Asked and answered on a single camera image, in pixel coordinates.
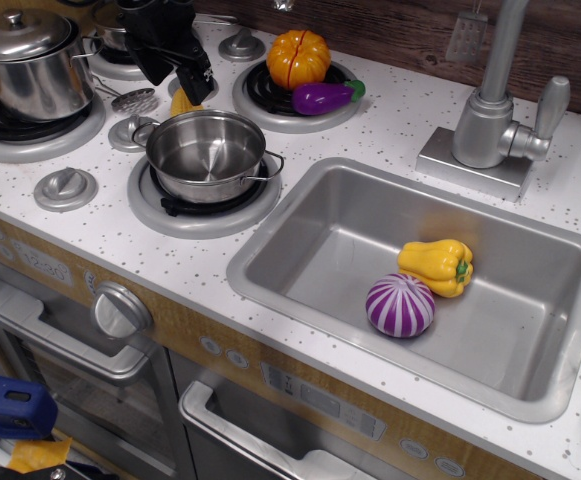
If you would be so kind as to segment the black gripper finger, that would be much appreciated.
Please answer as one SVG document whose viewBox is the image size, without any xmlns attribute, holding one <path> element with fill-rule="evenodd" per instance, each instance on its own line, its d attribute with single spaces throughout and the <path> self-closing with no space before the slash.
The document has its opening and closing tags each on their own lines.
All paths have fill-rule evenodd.
<svg viewBox="0 0 581 480">
<path fill-rule="evenodd" d="M 181 65 L 176 69 L 176 76 L 188 100 L 194 106 L 201 105 L 215 91 L 214 79 L 207 76 L 206 71 Z"/>
</svg>

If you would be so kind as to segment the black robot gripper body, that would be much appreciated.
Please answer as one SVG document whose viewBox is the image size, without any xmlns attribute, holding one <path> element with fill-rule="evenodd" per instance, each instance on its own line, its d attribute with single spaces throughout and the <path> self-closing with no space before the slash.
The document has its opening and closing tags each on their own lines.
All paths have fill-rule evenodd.
<svg viewBox="0 0 581 480">
<path fill-rule="evenodd" d="M 160 84 L 184 65 L 206 71 L 208 56 L 192 33 L 192 1 L 118 1 L 125 44 L 145 78 Z"/>
</svg>

